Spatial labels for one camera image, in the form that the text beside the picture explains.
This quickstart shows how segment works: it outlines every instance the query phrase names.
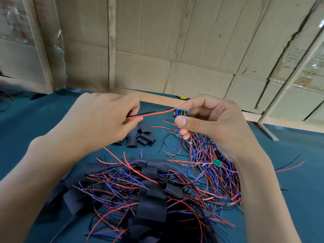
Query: fingernail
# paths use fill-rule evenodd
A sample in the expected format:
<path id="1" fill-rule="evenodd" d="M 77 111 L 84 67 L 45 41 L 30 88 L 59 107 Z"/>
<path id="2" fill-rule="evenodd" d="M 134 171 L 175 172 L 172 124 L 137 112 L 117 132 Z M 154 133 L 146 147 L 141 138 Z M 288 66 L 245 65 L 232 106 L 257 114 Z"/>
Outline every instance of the fingernail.
<path id="1" fill-rule="evenodd" d="M 177 124 L 177 126 L 179 128 L 182 128 L 183 126 L 185 126 L 186 125 L 186 121 L 187 121 L 186 118 L 184 118 L 182 116 L 178 116 L 175 119 L 175 123 Z"/>

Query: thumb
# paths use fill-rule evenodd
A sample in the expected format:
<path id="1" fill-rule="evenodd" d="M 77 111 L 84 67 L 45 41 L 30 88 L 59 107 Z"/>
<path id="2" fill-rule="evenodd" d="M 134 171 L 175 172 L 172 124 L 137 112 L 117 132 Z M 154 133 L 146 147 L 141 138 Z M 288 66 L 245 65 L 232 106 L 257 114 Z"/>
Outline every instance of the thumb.
<path id="1" fill-rule="evenodd" d="M 210 132 L 210 122 L 198 118 L 191 118 L 187 116 L 177 116 L 174 120 L 179 128 L 184 128 L 191 132 L 197 132 L 207 135 Z"/>
<path id="2" fill-rule="evenodd" d="M 134 129 L 137 124 L 143 120 L 143 117 L 130 119 L 127 123 L 122 126 L 122 134 L 126 136 L 132 129 Z"/>

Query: left hand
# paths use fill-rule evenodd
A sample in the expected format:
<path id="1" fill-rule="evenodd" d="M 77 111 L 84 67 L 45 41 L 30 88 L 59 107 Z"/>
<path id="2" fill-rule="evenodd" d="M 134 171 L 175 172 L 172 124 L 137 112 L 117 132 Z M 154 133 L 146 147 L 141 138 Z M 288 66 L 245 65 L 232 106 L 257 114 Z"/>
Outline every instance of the left hand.
<path id="1" fill-rule="evenodd" d="M 78 161 L 91 152 L 122 140 L 143 118 L 125 122 L 126 115 L 137 114 L 140 98 L 113 93 L 84 93 L 64 118 L 45 136 L 60 155 Z"/>

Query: right hand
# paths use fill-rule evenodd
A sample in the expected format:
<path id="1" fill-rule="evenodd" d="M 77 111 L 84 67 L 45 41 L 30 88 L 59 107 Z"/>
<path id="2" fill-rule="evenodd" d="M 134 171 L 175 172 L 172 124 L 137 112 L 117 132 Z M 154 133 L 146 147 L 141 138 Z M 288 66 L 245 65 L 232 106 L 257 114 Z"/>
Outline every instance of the right hand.
<path id="1" fill-rule="evenodd" d="M 207 135 L 234 163 L 250 159 L 257 151 L 264 152 L 235 102 L 202 94 L 179 108 L 190 110 L 190 117 L 175 119 L 185 140 L 192 132 Z"/>

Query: hand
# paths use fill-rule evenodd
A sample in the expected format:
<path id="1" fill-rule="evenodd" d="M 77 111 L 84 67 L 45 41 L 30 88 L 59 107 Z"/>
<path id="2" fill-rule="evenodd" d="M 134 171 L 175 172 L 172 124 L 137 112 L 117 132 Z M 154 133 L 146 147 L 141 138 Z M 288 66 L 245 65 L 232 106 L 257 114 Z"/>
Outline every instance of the hand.
<path id="1" fill-rule="evenodd" d="M 192 132 L 207 135 L 234 163 L 249 159 L 257 150 L 263 151 L 235 102 L 203 94 L 179 108 L 190 110 L 190 117 L 175 119 L 184 139 L 188 139 Z"/>
<path id="2" fill-rule="evenodd" d="M 136 94 L 84 93 L 64 118 L 45 136 L 47 144 L 78 161 L 91 152 L 122 140 L 143 118 L 125 123 L 126 115 L 137 114 Z"/>

